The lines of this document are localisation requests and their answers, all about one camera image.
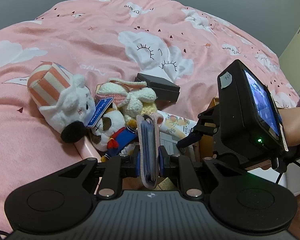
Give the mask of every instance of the blue tag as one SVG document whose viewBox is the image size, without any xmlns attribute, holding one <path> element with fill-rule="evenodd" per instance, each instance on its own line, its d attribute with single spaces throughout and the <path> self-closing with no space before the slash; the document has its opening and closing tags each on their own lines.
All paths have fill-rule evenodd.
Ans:
<svg viewBox="0 0 300 240">
<path fill-rule="evenodd" d="M 106 111 L 106 109 L 112 103 L 112 101 L 113 101 L 113 97 L 101 99 L 98 102 L 98 104 L 96 105 L 96 111 L 94 112 L 92 119 L 88 123 L 87 128 L 92 128 L 97 124 L 100 117 L 103 115 L 103 113 Z"/>
</svg>

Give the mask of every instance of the card holder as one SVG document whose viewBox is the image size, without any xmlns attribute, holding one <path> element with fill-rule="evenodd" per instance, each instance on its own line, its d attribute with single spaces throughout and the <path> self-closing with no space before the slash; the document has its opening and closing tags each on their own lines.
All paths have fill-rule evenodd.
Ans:
<svg viewBox="0 0 300 240">
<path fill-rule="evenodd" d="M 159 176 L 158 148 L 160 146 L 158 118 L 143 114 L 137 116 L 140 144 L 140 175 L 142 183 L 148 189 L 157 186 Z"/>
</svg>

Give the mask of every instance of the black plush ear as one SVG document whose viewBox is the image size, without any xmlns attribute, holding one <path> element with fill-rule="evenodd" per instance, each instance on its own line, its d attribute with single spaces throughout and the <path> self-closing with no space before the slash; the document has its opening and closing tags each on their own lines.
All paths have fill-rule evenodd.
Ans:
<svg viewBox="0 0 300 240">
<path fill-rule="evenodd" d="M 87 128 L 84 126 L 83 122 L 75 121 L 63 129 L 61 139 L 65 143 L 75 143 L 86 134 Z"/>
</svg>

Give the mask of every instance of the person's arm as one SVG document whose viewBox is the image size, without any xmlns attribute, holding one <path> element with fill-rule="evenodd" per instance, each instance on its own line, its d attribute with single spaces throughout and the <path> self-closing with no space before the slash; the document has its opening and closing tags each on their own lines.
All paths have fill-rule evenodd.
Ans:
<svg viewBox="0 0 300 240">
<path fill-rule="evenodd" d="M 280 109 L 288 146 L 300 144 L 300 107 Z"/>
</svg>

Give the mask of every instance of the teddy bear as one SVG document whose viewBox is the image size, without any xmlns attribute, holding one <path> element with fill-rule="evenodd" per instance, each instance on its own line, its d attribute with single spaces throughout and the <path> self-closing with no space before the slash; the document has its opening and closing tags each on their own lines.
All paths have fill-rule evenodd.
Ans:
<svg viewBox="0 0 300 240">
<path fill-rule="evenodd" d="M 130 120 L 127 123 L 122 113 L 112 103 L 97 124 L 90 130 L 89 137 L 92 145 L 104 152 L 101 161 L 118 155 L 127 145 L 137 139 L 137 122 Z"/>
</svg>

